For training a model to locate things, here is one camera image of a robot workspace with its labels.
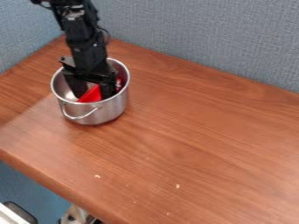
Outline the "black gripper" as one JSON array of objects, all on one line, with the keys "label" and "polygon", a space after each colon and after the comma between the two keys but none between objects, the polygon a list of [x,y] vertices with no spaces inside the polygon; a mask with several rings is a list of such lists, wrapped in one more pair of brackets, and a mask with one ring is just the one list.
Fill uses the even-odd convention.
[{"label": "black gripper", "polygon": [[61,57],[63,75],[73,95],[88,91],[88,82],[99,84],[101,99],[117,93],[117,70],[108,63],[107,41],[101,38],[75,41],[67,39],[71,56]]}]

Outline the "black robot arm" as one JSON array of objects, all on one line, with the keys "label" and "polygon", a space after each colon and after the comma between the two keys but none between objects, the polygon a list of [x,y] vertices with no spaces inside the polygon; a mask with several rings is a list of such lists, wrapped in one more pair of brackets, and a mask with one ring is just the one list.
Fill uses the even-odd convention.
[{"label": "black robot arm", "polygon": [[91,0],[29,0],[49,10],[65,34],[71,56],[63,56],[61,73],[73,95],[99,85],[101,99],[117,93],[117,71],[108,63],[105,35],[99,27],[99,11]]}]

